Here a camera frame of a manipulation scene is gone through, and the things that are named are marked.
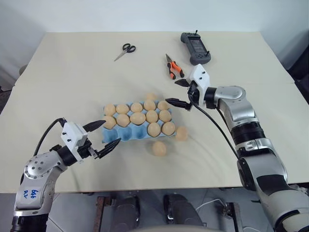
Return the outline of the blue egg carton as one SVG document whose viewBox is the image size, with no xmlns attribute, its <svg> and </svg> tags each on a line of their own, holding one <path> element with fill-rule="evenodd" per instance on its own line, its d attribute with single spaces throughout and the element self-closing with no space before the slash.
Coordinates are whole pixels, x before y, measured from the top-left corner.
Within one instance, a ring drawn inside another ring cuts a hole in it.
<svg viewBox="0 0 309 232">
<path fill-rule="evenodd" d="M 156 104 L 155 111 L 157 112 L 157 114 L 159 116 L 160 110 L 157 108 L 157 104 L 159 103 L 159 101 L 155 101 L 155 100 L 153 100 L 153 101 Z M 125 103 L 125 104 L 128 105 L 128 107 L 130 108 L 132 103 L 133 102 L 129 102 L 129 103 Z M 144 106 L 143 106 L 142 113 L 144 113 L 146 115 L 147 112 L 148 111 L 146 111 L 144 109 Z M 131 110 L 129 110 L 129 112 L 127 113 L 129 118 L 130 118 L 130 116 L 132 114 L 133 114 L 133 112 Z M 113 115 L 113 117 L 116 119 L 118 115 L 119 114 L 116 112 Z M 157 123 L 162 128 L 164 122 L 161 121 L 158 118 Z M 135 125 L 135 124 L 130 122 L 129 125 L 127 127 L 125 127 L 125 128 L 120 127 L 117 123 L 116 123 L 116 125 L 111 130 L 106 129 L 106 128 L 103 127 L 103 129 L 102 129 L 102 142 L 103 143 L 109 143 L 109 142 L 111 142 L 111 141 L 113 141 L 115 139 L 118 139 L 118 138 L 121 138 L 121 141 L 123 141 L 123 142 L 129 141 L 129 140 L 142 140 L 142 139 L 147 139 L 147 138 L 153 138 L 150 135 L 148 135 L 148 132 L 147 132 L 147 128 L 148 128 L 149 124 L 150 123 L 148 123 L 145 120 L 145 122 L 143 124 L 141 124 L 141 125 Z M 162 137 L 162 136 L 166 136 L 166 135 L 161 131 L 161 133 L 157 137 Z"/>
</svg>

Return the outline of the dark background object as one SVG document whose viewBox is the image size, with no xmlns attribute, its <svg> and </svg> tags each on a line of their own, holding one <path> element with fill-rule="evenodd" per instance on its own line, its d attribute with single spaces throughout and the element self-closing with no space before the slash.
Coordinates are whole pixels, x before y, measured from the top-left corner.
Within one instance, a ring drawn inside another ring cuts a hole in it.
<svg viewBox="0 0 309 232">
<path fill-rule="evenodd" d="M 12 89 L 9 90 L 3 90 L 0 86 L 0 114 L 2 113 L 10 95 L 11 95 Z"/>
</svg>

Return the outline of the black handled scissors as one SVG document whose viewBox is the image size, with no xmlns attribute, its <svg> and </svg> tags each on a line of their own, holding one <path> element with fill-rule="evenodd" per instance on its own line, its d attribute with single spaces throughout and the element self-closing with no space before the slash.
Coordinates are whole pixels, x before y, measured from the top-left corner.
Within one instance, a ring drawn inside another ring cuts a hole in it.
<svg viewBox="0 0 309 232">
<path fill-rule="evenodd" d="M 117 56 L 117 58 L 114 61 L 117 61 L 119 58 L 121 58 L 126 53 L 133 53 L 136 50 L 136 46 L 131 45 L 130 43 L 126 43 L 122 46 L 122 52 Z"/>
</svg>

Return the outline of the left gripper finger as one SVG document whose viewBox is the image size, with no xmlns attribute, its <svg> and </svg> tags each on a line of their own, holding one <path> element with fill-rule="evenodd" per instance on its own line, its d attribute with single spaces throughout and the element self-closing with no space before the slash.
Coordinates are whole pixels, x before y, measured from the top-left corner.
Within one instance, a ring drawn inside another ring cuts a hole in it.
<svg viewBox="0 0 309 232">
<path fill-rule="evenodd" d="M 83 129 L 86 132 L 92 132 L 92 131 L 95 131 L 96 129 L 98 129 L 99 127 L 101 127 L 105 122 L 106 122 L 105 120 L 93 121 L 93 122 L 90 122 L 90 123 L 84 125 Z"/>
<path fill-rule="evenodd" d="M 111 153 L 118 146 L 120 141 L 121 141 L 121 138 L 118 138 L 106 144 L 105 147 L 101 151 L 97 152 L 97 157 L 101 159 L 102 157 Z"/>
</svg>

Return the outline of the dark background furniture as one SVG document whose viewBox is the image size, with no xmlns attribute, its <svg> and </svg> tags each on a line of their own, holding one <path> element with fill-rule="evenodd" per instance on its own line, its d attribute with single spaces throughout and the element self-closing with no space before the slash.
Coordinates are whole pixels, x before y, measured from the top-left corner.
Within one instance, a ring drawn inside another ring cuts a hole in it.
<svg viewBox="0 0 309 232">
<path fill-rule="evenodd" d="M 309 105 L 309 31 L 305 38 L 307 43 L 305 50 L 287 71 Z"/>
</svg>

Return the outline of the dark rounded shape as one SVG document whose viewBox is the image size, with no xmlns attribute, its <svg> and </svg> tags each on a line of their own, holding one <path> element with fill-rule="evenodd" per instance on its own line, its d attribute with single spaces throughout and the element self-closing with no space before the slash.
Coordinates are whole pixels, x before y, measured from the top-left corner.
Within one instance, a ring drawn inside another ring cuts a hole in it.
<svg viewBox="0 0 309 232">
<path fill-rule="evenodd" d="M 140 200 L 137 196 L 121 199 L 115 208 L 110 232 L 129 232 L 140 223 Z"/>
<path fill-rule="evenodd" d="M 163 197 L 165 221 L 168 225 L 187 225 L 206 228 L 196 209 L 181 194 L 166 194 Z"/>
</svg>

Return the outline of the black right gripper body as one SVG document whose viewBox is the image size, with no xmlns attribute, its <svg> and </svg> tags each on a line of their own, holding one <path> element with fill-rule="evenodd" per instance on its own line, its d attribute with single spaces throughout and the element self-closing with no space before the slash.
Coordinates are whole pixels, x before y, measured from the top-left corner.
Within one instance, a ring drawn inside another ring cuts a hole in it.
<svg viewBox="0 0 309 232">
<path fill-rule="evenodd" d="M 188 89 L 188 98 L 192 105 L 199 106 L 200 92 L 198 90 L 198 85 L 195 81 L 192 81 Z"/>
</svg>

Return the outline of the brown metal frame bar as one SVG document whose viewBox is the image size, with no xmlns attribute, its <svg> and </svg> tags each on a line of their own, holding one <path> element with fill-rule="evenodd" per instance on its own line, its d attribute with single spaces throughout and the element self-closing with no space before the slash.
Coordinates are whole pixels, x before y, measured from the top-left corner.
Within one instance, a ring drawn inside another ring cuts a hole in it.
<svg viewBox="0 0 309 232">
<path fill-rule="evenodd" d="M 105 206 L 108 205 L 108 197 L 98 196 L 96 201 L 96 218 L 94 222 L 93 232 L 100 232 L 102 225 L 102 218 Z"/>
<path fill-rule="evenodd" d="M 226 215 L 233 219 L 235 232 L 244 232 L 239 204 L 234 202 L 227 202 L 225 208 Z"/>
</svg>

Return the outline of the dark grey handheld controller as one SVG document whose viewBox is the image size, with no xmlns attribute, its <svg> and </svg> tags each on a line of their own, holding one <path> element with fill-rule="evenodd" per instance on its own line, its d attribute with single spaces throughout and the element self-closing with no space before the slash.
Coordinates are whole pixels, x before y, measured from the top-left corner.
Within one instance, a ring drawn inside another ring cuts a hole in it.
<svg viewBox="0 0 309 232">
<path fill-rule="evenodd" d="M 192 65 L 206 64 L 211 60 L 211 54 L 206 49 L 197 30 L 194 33 L 183 32 L 181 34 L 181 42 L 186 44 L 190 53 L 190 63 Z"/>
</svg>

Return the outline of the orange black pliers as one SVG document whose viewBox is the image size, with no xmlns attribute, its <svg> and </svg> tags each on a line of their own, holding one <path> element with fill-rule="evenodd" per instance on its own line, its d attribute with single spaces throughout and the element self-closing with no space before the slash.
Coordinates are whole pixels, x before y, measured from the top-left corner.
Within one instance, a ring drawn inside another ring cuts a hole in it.
<svg viewBox="0 0 309 232">
<path fill-rule="evenodd" d="M 183 73 L 183 70 L 180 66 L 178 66 L 176 64 L 176 62 L 174 60 L 171 59 L 171 57 L 166 54 L 166 59 L 167 59 L 167 68 L 168 68 L 168 71 L 169 71 L 169 76 L 172 80 L 175 80 L 176 79 L 176 75 L 173 71 L 176 71 L 180 78 L 184 78 L 184 73 Z"/>
</svg>

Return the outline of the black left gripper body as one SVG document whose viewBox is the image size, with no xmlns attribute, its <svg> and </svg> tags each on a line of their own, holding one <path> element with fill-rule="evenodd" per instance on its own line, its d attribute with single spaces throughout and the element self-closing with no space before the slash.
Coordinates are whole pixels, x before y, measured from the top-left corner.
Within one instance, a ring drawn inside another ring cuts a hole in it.
<svg viewBox="0 0 309 232">
<path fill-rule="evenodd" d="M 86 139 L 85 143 L 78 147 L 77 152 L 82 159 L 86 159 L 87 157 L 93 157 L 94 159 L 98 158 L 98 153 L 92 147 L 92 143 L 89 139 Z"/>
</svg>

